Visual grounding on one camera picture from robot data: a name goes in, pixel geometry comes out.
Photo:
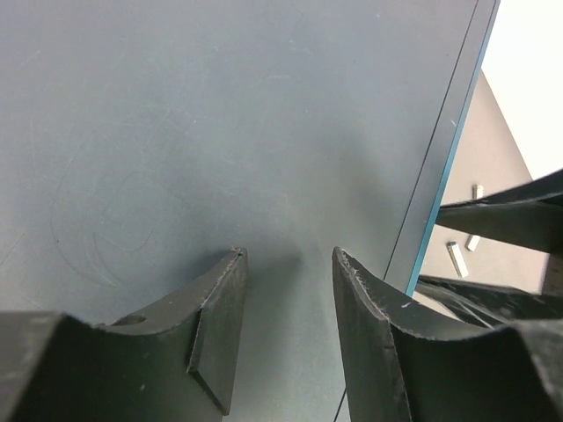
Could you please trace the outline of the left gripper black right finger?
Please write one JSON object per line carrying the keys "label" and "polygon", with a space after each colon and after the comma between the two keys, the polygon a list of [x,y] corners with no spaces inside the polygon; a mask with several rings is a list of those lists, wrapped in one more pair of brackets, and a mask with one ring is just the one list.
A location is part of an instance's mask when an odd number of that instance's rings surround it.
{"label": "left gripper black right finger", "polygon": [[335,248],[333,295],[354,421],[559,421],[562,299],[487,328],[441,314]]}

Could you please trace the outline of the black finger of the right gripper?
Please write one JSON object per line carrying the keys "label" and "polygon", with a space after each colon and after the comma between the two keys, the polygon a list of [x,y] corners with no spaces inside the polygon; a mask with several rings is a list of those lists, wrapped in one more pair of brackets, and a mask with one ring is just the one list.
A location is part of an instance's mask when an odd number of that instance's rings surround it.
{"label": "black finger of the right gripper", "polygon": [[459,320],[481,327],[545,319],[545,305],[513,287],[421,275],[416,292],[440,303]]}
{"label": "black finger of the right gripper", "polygon": [[436,223],[535,251],[560,251],[562,171],[481,199],[442,206]]}

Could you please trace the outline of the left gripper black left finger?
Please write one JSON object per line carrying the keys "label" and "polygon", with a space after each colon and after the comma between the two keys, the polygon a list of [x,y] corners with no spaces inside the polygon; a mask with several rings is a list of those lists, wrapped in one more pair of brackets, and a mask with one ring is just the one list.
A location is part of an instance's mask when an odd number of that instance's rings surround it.
{"label": "left gripper black left finger", "polygon": [[248,279],[243,248],[113,324],[1,315],[4,421],[219,421],[230,412]]}

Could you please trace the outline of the dark blue network switch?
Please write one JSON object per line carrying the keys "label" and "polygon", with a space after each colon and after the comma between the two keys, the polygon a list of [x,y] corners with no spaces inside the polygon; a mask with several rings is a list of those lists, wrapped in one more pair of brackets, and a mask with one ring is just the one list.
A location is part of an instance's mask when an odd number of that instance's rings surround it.
{"label": "dark blue network switch", "polygon": [[413,289],[498,8],[2,2],[2,308],[111,323],[244,247],[230,420],[346,420],[333,249]]}

